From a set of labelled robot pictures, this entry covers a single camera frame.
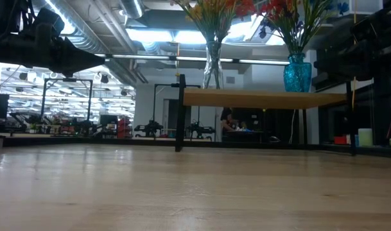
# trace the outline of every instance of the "dark machinery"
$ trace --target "dark machinery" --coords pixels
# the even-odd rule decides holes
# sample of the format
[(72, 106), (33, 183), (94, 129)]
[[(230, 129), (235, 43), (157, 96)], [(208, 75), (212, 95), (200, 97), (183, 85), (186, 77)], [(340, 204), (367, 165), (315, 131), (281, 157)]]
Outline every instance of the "dark machinery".
[(391, 73), (391, 5), (355, 24), (351, 33), (353, 38), (330, 49), (327, 58), (314, 66), (345, 81), (354, 76), (366, 81)]
[(0, 62), (45, 67), (66, 77), (105, 63), (61, 38), (64, 26), (60, 16), (46, 8), (35, 16), (31, 0), (0, 0)]
[(135, 132), (145, 132), (145, 137), (155, 137), (157, 130), (162, 130), (164, 127), (160, 125), (157, 121), (150, 120), (147, 125), (138, 125), (134, 128)]
[(194, 132), (196, 132), (196, 138), (197, 139), (203, 139), (203, 134), (214, 134), (215, 129), (210, 126), (200, 126), (200, 122), (194, 122), (190, 126), (187, 127), (187, 130), (189, 130), (190, 137), (193, 136)]
[[(27, 124), (51, 125), (51, 121), (47, 117), (40, 117), (38, 114), (32, 114), (30, 112), (12, 112), (10, 113), (10, 116), (18, 122), (20, 127), (17, 128), (17, 127), (6, 126), (5, 130), (9, 132), (26, 132), (28, 128)], [(50, 130), (51, 127), (48, 127), (46, 133), (49, 133)], [(43, 133), (42, 128), (39, 127), (39, 130), (37, 132)]]

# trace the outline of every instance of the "pole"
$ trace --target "pole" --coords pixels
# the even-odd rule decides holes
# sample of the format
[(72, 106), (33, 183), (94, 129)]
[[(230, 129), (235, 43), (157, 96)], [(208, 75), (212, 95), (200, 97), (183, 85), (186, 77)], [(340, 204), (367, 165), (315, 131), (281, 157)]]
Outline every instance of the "pole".
[(87, 120), (90, 121), (91, 97), (92, 97), (92, 80), (82, 80), (82, 81), (89, 81), (90, 82), (90, 94), (89, 94), (89, 99), (88, 99), (88, 114), (87, 114)]
[(42, 103), (41, 103), (41, 117), (44, 115), (44, 107), (46, 106), (46, 94), (47, 94), (47, 82), (49, 79), (44, 80), (44, 89), (42, 91)]

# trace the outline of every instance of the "red flower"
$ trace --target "red flower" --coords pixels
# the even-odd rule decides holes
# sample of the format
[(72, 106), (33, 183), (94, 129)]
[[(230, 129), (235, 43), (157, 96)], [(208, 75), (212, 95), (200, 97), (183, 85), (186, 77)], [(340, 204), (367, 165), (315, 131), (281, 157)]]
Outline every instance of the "red flower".
[(252, 0), (241, 0), (241, 4), (236, 8), (236, 15), (242, 18), (251, 13), (256, 13), (254, 2)]

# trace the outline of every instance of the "blue glass vase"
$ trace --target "blue glass vase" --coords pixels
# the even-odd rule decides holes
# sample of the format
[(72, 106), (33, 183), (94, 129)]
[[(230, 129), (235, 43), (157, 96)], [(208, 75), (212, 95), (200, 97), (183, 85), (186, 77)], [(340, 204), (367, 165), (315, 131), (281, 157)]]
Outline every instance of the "blue glass vase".
[(292, 54), (290, 64), (285, 66), (284, 84), (287, 92), (309, 92), (312, 80), (312, 65), (304, 62), (305, 54)]

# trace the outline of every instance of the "cable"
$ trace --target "cable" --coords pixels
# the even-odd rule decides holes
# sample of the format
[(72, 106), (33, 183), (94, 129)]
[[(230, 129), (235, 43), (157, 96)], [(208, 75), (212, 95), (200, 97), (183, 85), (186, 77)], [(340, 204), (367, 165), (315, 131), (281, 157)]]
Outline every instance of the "cable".
[(14, 13), (17, 11), (18, 7), (20, 7), (19, 1), (20, 0), (15, 0), (14, 1), (14, 5), (13, 5), (13, 8), (11, 9), (10, 16), (8, 16), (7, 27), (5, 28), (5, 31), (3, 32), (3, 34), (0, 35), (0, 40), (5, 38), (9, 34), (9, 32), (10, 32), (10, 28), (11, 28), (11, 25), (12, 25), (12, 22), (13, 22)]
[(18, 69), (20, 69), (21, 65), (16, 68), (16, 70), (2, 83), (0, 86), (2, 86), (4, 83), (6, 83), (10, 78), (17, 73)]
[(293, 111), (292, 122), (291, 122), (291, 137), (290, 137), (289, 144), (292, 144), (292, 136), (293, 136), (293, 120), (295, 119), (295, 113), (296, 113), (296, 112), (297, 112), (296, 110), (294, 110), (294, 111)]

